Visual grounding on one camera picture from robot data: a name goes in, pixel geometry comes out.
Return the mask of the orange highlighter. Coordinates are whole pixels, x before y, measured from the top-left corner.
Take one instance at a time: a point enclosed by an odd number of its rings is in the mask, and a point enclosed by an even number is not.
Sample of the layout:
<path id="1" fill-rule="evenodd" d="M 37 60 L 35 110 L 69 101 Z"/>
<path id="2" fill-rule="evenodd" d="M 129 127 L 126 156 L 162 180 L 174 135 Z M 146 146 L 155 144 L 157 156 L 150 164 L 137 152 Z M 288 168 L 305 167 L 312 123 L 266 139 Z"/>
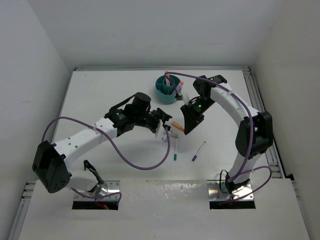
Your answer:
<path id="1" fill-rule="evenodd" d="M 175 122 L 175 121 L 173 121 L 173 122 L 171 123 L 171 125 L 172 125 L 174 128 L 176 128 L 177 130 L 181 131 L 181 132 L 184 132 L 184 131 L 185 131 L 184 127 L 181 126 L 179 123 L 177 123 L 177 122 Z"/>

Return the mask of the pink pen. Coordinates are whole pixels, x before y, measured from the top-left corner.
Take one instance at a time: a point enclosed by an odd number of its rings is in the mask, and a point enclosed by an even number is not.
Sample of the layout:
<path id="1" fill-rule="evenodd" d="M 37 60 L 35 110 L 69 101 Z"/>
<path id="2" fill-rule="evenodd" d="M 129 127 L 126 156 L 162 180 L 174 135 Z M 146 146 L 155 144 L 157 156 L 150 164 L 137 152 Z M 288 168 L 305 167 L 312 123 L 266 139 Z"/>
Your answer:
<path id="1" fill-rule="evenodd" d="M 168 78 L 167 72 L 168 72 L 168 70 L 166 69 L 166 70 L 164 71 L 165 84 L 166 84 L 167 86 L 170 86 L 170 79 Z"/>
<path id="2" fill-rule="evenodd" d="M 167 79 L 167 84 L 168 84 L 169 86 L 172 86 L 172 85 L 173 85 L 173 82 L 172 82 L 172 80 L 171 80 L 171 78 L 170 78 L 170 75 L 167 75 L 166 79 Z"/>

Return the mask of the pink highlighter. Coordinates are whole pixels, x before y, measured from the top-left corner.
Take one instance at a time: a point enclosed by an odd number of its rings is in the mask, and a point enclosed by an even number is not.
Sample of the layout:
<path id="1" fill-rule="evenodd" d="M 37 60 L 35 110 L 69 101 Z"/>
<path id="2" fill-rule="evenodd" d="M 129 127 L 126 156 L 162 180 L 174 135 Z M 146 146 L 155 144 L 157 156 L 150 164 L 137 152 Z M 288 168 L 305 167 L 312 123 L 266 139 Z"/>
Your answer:
<path id="1" fill-rule="evenodd" d="M 179 93 L 181 91 L 182 87 L 183 87 L 183 85 L 180 85 L 180 84 L 176 85 L 174 91 L 172 92 L 172 95 Z"/>

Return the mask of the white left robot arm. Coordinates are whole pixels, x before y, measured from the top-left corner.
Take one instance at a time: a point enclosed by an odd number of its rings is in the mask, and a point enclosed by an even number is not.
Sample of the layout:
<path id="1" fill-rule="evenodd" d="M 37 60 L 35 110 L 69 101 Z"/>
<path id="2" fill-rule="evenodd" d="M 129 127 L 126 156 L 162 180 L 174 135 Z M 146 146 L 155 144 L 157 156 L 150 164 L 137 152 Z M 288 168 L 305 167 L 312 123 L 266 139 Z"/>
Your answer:
<path id="1" fill-rule="evenodd" d="M 32 170 L 46 190 L 56 193 L 63 188 L 81 190 L 90 195 L 98 194 L 104 180 L 97 170 L 84 160 L 84 169 L 71 171 L 72 164 L 81 156 L 109 141 L 134 129 L 135 126 L 150 130 L 157 139 L 170 142 L 170 126 L 166 123 L 172 118 L 162 109 L 151 110 L 151 98 L 137 92 L 124 101 L 112 106 L 96 123 L 90 125 L 80 120 L 85 128 L 63 140 L 50 143 L 42 139 L 38 145 Z"/>

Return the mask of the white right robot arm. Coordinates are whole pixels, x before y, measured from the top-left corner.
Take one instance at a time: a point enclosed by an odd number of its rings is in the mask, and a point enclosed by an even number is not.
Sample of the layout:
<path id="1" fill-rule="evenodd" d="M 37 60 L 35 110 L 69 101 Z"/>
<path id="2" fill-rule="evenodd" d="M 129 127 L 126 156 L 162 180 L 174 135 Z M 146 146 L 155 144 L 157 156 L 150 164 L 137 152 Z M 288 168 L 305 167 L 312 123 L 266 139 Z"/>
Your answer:
<path id="1" fill-rule="evenodd" d="M 238 127 L 235 147 L 237 155 L 225 177 L 225 187 L 232 193 L 244 186 L 258 159 L 273 145 L 273 119 L 269 112 L 261 112 L 234 93 L 222 75 L 195 78 L 193 87 L 198 97 L 180 109 L 184 118 L 184 134 L 188 135 L 203 120 L 213 104 L 219 104 Z"/>

